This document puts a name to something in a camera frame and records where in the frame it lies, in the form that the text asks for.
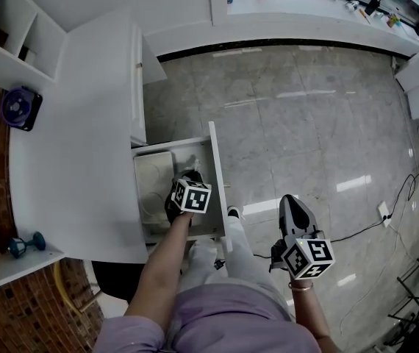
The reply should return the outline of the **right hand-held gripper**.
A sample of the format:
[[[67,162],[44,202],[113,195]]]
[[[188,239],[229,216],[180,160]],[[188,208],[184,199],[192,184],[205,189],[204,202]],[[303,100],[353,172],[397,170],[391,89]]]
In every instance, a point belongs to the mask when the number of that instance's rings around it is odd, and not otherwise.
[[[315,279],[335,263],[331,242],[312,211],[290,194],[279,202],[279,229],[282,237],[271,248],[270,270],[288,271],[294,280]]]

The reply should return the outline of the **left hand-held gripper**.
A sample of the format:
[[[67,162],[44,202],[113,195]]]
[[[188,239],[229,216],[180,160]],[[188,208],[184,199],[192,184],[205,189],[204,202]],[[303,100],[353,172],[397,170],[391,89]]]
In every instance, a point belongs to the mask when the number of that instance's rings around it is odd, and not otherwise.
[[[205,214],[212,186],[204,183],[198,171],[182,171],[172,179],[165,200],[165,213],[170,224],[183,213]]]

